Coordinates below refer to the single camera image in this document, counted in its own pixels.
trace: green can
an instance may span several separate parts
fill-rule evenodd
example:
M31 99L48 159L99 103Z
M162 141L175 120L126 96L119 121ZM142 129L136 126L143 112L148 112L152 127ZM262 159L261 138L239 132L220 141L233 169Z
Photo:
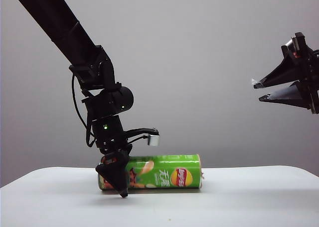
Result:
M132 156L126 166L128 187L132 188L200 188L201 164L198 154ZM113 189L98 175L101 190Z

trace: lay's logo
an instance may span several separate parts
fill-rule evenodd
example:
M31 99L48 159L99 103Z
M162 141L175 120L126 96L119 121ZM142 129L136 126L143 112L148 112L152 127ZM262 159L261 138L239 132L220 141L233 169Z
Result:
M186 187L193 182L193 177L186 168L176 168L170 176L170 181L177 187Z

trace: pringles-style can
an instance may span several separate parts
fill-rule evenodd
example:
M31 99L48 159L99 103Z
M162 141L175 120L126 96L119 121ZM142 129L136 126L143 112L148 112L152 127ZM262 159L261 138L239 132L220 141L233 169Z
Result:
M201 164L198 154L133 156L126 166L128 187L132 188L200 188ZM98 175L101 190L113 189Z

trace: black cable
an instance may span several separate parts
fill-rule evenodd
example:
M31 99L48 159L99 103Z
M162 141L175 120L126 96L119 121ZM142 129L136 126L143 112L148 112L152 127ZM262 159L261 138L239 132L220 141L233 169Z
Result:
M131 144L132 142L135 142L135 141L140 140L140 139L142 139L142 138L143 138L143 139L146 139L146 138L148 138L148 136L146 136L146 135L144 135L144 136L139 136L138 138L135 138L134 140L128 142L128 144Z
M74 78L75 78L75 75L73 74L72 75L72 98L73 98L74 107L75 107L76 113L78 114L78 116L79 116L81 122L83 123L85 129L87 129L87 125L85 124L85 121L83 120L83 118L82 118L82 116L81 116L81 114L79 112L78 105L76 104L75 91L74 91Z

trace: cylindrical container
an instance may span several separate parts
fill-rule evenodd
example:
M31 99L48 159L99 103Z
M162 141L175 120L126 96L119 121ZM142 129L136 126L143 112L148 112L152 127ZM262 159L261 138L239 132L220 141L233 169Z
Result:
M199 155L133 156L126 166L129 188L200 188ZM113 187L98 175L101 190Z

